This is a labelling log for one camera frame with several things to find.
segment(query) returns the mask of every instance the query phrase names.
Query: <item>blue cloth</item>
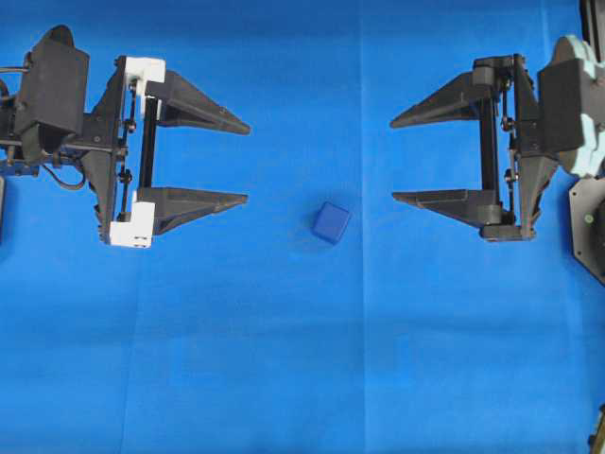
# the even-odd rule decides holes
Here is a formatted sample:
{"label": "blue cloth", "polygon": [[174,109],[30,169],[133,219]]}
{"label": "blue cloth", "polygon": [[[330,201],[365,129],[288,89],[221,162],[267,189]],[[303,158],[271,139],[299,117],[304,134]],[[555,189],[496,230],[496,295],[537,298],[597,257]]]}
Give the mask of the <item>blue cloth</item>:
{"label": "blue cloth", "polygon": [[315,219],[313,234],[332,244],[337,244],[347,229],[350,218],[351,213],[347,210],[327,201]]}
{"label": "blue cloth", "polygon": [[[605,308],[570,253],[572,180],[556,176],[538,238],[519,244],[390,195],[478,186],[476,124],[390,120],[474,58],[519,52],[535,76],[580,33],[575,0],[5,0],[2,13],[6,64],[73,29],[89,109],[116,56],[159,57],[253,131],[159,131],[157,184],[250,201],[148,251],[97,242],[89,191],[9,179],[0,451],[585,452]],[[326,198],[352,213],[336,248],[309,235]]]}

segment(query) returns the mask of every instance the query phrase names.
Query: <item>white bracket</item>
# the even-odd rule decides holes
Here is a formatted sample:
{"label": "white bracket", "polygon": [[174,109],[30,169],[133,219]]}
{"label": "white bracket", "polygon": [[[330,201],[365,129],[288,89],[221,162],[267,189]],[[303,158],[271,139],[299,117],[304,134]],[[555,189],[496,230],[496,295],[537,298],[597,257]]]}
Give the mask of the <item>white bracket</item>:
{"label": "white bracket", "polygon": [[151,247],[153,223],[155,220],[155,203],[137,201],[136,191],[132,193],[132,210],[130,220],[113,221],[110,225],[110,244],[126,248],[147,249]]}
{"label": "white bracket", "polygon": [[160,59],[126,57],[126,83],[136,81],[136,94],[141,98],[141,115],[145,115],[145,89],[147,83],[165,82],[166,62]]}

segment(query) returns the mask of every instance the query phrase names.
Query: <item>metal rod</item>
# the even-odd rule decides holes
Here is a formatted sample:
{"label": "metal rod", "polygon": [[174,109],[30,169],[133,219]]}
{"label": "metal rod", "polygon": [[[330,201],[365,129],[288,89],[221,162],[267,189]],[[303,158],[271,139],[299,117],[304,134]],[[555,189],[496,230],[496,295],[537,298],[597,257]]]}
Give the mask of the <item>metal rod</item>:
{"label": "metal rod", "polygon": [[494,201],[500,201],[498,143],[494,101],[492,99],[483,99],[480,101],[479,132],[481,136],[481,181],[483,189],[495,191]]}
{"label": "metal rod", "polygon": [[27,72],[29,72],[29,69],[25,68],[24,66],[4,66],[4,67],[0,66],[0,74],[27,73]]}
{"label": "metal rod", "polygon": [[143,126],[139,187],[151,187],[153,180],[153,157],[155,154],[157,118],[158,100],[155,97],[149,97],[145,101],[145,125]]}

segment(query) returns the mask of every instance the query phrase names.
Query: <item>white plastic part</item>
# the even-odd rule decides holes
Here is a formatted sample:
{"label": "white plastic part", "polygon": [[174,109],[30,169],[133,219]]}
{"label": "white plastic part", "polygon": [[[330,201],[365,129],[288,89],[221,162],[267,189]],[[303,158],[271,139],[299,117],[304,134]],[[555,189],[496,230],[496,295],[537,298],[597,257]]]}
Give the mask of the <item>white plastic part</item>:
{"label": "white plastic part", "polygon": [[[572,175],[580,178],[594,178],[598,175],[601,163],[605,159],[605,131],[598,131],[593,119],[586,113],[580,115],[584,145],[575,153],[575,160],[571,168],[566,168]],[[564,167],[568,167],[566,159],[561,159]]]}
{"label": "white plastic part", "polygon": [[116,222],[110,225],[110,242],[112,246],[147,249],[153,238],[155,203],[137,201],[136,191],[132,193],[132,210],[130,221]]}
{"label": "white plastic part", "polygon": [[141,98],[141,115],[145,114],[145,89],[150,81],[164,83],[166,62],[160,59],[126,57],[126,83],[136,80],[136,94]]}

